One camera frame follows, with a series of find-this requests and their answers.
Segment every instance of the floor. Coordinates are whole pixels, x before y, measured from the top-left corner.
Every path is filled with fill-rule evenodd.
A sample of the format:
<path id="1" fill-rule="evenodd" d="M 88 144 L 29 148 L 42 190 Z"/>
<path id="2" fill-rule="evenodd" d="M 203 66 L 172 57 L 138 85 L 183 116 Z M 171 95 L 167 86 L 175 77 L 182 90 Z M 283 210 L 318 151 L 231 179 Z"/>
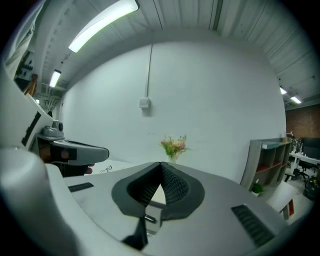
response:
<path id="1" fill-rule="evenodd" d="M 317 172 L 314 173 L 313 169 L 307 169 L 306 174 L 310 177 L 315 176 Z M 305 217 L 309 214 L 310 210 L 314 206 L 314 202 L 303 195 L 303 191 L 305 188 L 304 180 L 302 177 L 297 180 L 288 180 L 288 184 L 298 189 L 296 195 L 293 197 L 293 208 L 294 214 L 290 219 L 287 220 L 287 223 L 290 225 L 301 217 Z"/>

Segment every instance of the desk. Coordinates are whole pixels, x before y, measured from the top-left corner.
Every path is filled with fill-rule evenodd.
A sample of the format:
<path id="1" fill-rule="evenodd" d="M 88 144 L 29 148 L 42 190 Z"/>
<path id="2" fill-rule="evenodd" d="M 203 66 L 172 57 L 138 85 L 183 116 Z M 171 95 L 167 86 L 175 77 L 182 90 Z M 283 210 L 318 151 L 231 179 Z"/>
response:
<path id="1" fill-rule="evenodd" d="M 292 174 L 294 173 L 294 169 L 298 168 L 298 164 L 299 164 L 300 160 L 307 162 L 307 163 L 310 163 L 310 164 L 318 165 L 318 168 L 319 168 L 319 165 L 320 165 L 319 159 L 310 158 L 310 157 L 307 157 L 307 156 L 299 154 L 299 153 L 290 153 L 290 156 L 294 157 L 294 163 L 291 166 L 291 173 Z"/>

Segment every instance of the flowers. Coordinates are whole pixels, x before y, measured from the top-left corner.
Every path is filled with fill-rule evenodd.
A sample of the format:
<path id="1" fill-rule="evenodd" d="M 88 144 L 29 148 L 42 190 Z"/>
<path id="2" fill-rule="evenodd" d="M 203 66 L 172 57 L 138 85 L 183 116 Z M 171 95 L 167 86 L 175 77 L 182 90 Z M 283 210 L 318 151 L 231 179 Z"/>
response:
<path id="1" fill-rule="evenodd" d="M 165 153 L 170 158 L 178 159 L 178 157 L 187 150 L 190 150 L 190 148 L 186 147 L 186 140 L 187 136 L 180 136 L 178 139 L 167 139 L 164 137 L 163 140 L 161 140 L 160 145 L 164 148 Z"/>

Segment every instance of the ceiling light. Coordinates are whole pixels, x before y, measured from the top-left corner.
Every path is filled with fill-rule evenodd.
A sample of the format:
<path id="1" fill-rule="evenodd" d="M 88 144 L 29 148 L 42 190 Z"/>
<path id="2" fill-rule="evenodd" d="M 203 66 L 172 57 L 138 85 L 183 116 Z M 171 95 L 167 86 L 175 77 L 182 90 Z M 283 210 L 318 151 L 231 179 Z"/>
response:
<path id="1" fill-rule="evenodd" d="M 56 86 L 60 75 L 61 75 L 61 71 L 55 69 L 53 74 L 52 74 L 51 81 L 50 81 L 50 84 L 49 84 L 50 87 L 55 87 Z"/>
<path id="2" fill-rule="evenodd" d="M 284 89 L 282 89 L 281 87 L 280 87 L 280 92 L 281 92 L 281 94 L 282 94 L 282 95 L 284 95 L 284 94 L 286 94 L 286 93 L 287 93 L 287 91 L 286 91 L 286 90 L 284 90 Z"/>
<path id="3" fill-rule="evenodd" d="M 294 102 L 296 102 L 296 103 L 298 103 L 298 104 L 300 104 L 300 103 L 301 103 L 301 101 L 300 101 L 300 100 L 298 100 L 296 97 L 291 97 L 291 100 L 293 100 Z"/>
<path id="4" fill-rule="evenodd" d="M 119 0 L 110 5 L 107 9 L 100 12 L 94 17 L 75 37 L 69 46 L 69 49 L 77 53 L 82 46 L 92 38 L 96 33 L 102 30 L 105 26 L 121 18 L 124 15 L 138 10 L 138 5 L 135 0 Z"/>

